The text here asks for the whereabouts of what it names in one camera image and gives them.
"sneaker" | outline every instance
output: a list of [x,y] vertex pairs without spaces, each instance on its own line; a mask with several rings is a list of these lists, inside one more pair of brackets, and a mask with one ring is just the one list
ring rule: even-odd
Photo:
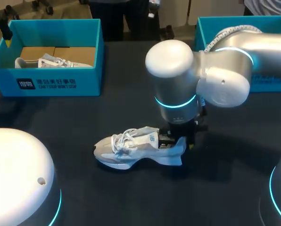
[[102,139],[95,145],[93,153],[99,162],[118,170],[127,170],[143,158],[167,166],[182,165],[186,138],[181,137],[176,143],[169,144],[169,138],[160,135],[159,129],[143,127]]
[[90,65],[71,62],[58,57],[44,54],[38,60],[24,60],[17,58],[15,60],[15,68],[47,68],[47,67],[92,67]]

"logo on box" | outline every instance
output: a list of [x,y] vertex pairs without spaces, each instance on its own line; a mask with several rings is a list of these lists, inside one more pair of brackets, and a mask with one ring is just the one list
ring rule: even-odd
[[32,79],[17,79],[20,89],[36,89]]

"glowing blue ring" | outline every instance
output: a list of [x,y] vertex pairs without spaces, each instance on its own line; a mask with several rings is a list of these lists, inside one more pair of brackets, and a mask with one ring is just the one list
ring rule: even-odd
[[61,200],[62,200],[62,192],[61,192],[61,190],[60,190],[60,202],[59,202],[58,210],[57,210],[57,212],[56,212],[56,214],[55,214],[53,220],[51,221],[51,223],[50,223],[48,226],[52,226],[53,223],[55,222],[55,220],[56,220],[56,218],[57,218],[57,216],[58,216],[58,214],[59,214],[60,208],[61,208]]
[[240,52],[240,53],[243,53],[243,54],[245,54],[246,56],[249,57],[249,59],[251,60],[251,62],[252,62],[253,65],[254,65],[254,60],[253,60],[253,58],[250,56],[250,54],[248,54],[246,51],[244,51],[244,50],[242,50],[242,49],[240,49],[240,48],[236,48],[236,47],[223,47],[223,48],[216,49],[215,52],[217,52],[217,51],[222,51],[222,50],[235,50],[235,51],[238,51],[238,52]]
[[271,186],[274,169],[272,171],[271,178],[269,179],[269,191],[270,191],[270,194],[271,194],[271,198],[272,198],[273,204],[274,204],[275,208],[277,209],[278,213],[281,215],[281,211],[279,210],[276,202],[274,201],[273,192],[272,192],[272,186]]
[[160,104],[162,105],[163,107],[166,107],[166,108],[180,108],[180,107],[184,107],[185,105],[188,105],[189,103],[191,103],[196,97],[196,94],[191,98],[191,100],[189,100],[188,102],[182,104],[182,105],[176,105],[176,106],[171,106],[171,105],[165,105],[163,103],[161,103],[156,97],[155,97],[155,100]]

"shoe sole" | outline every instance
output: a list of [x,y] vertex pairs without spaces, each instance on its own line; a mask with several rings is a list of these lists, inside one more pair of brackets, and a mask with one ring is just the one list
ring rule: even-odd
[[[147,157],[149,159],[152,159],[156,161],[157,163],[165,166],[181,166],[182,165],[182,159],[181,156],[176,156],[176,157]],[[128,163],[121,163],[121,164],[113,164],[113,163],[108,163],[108,162],[103,162],[100,159],[96,158],[99,162],[102,164],[117,169],[117,170],[128,170],[133,166],[137,161],[141,160],[135,160],[131,161]]]

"person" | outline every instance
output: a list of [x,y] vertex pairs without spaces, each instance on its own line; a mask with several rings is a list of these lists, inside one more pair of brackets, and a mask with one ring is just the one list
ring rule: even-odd
[[281,0],[241,0],[244,16],[281,15]]
[[92,18],[101,19],[104,41],[122,41],[124,16],[132,40],[146,40],[149,0],[89,0]]

